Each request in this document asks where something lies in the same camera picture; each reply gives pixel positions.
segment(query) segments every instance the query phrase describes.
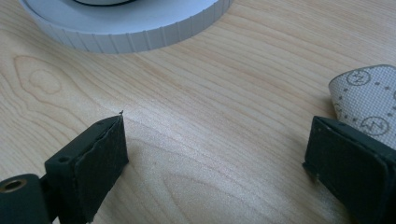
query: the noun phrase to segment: metal grommet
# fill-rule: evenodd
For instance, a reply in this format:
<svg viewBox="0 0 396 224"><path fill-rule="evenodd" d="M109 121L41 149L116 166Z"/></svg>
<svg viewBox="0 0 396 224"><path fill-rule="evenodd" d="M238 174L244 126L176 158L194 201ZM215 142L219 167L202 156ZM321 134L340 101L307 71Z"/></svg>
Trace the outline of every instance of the metal grommet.
<svg viewBox="0 0 396 224"><path fill-rule="evenodd" d="M23 188L27 184L26 179L13 179L0 186L0 193L10 193Z"/></svg>

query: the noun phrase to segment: white tape roll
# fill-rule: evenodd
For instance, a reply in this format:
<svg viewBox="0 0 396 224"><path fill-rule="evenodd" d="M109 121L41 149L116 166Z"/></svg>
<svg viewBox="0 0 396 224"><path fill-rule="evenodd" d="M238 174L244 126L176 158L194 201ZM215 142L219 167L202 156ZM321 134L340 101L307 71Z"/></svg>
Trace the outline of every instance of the white tape roll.
<svg viewBox="0 0 396 224"><path fill-rule="evenodd" d="M72 0L20 0L40 29L67 46L102 53L157 49L196 35L233 0L136 0L89 7Z"/></svg>
<svg viewBox="0 0 396 224"><path fill-rule="evenodd" d="M340 121L396 149L396 68L365 67L329 85Z"/></svg>

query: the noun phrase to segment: dotted pattern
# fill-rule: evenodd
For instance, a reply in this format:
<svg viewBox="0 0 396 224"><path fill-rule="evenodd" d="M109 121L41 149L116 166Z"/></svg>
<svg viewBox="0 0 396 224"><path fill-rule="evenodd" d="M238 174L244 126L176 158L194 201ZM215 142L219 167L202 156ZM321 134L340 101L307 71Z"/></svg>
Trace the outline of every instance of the dotted pattern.
<svg viewBox="0 0 396 224"><path fill-rule="evenodd" d="M329 85L340 121L396 149L396 68L365 67L344 73Z"/></svg>

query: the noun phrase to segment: wood grain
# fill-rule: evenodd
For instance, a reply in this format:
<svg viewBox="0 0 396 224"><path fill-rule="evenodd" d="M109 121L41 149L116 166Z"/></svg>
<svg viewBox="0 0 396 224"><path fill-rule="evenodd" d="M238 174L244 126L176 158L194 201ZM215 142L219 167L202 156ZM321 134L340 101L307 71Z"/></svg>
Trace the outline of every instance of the wood grain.
<svg viewBox="0 0 396 224"><path fill-rule="evenodd" d="M130 163L94 223L352 223L302 168L330 80L395 65L396 2L235 0L174 46L64 47L0 2L0 179L124 110Z"/></svg>

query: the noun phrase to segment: round hole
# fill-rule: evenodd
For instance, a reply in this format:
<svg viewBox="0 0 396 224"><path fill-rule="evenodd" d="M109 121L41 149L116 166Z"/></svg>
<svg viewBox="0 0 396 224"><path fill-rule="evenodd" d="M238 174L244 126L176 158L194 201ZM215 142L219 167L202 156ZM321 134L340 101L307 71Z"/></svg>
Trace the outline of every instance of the round hole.
<svg viewBox="0 0 396 224"><path fill-rule="evenodd" d="M61 157L61 158L59 158L58 162L67 162L69 160L70 160L70 158L68 158L68 157Z"/></svg>
<svg viewBox="0 0 396 224"><path fill-rule="evenodd" d="M10 180L0 187L1 193L10 193L25 186L27 181L25 179Z"/></svg>

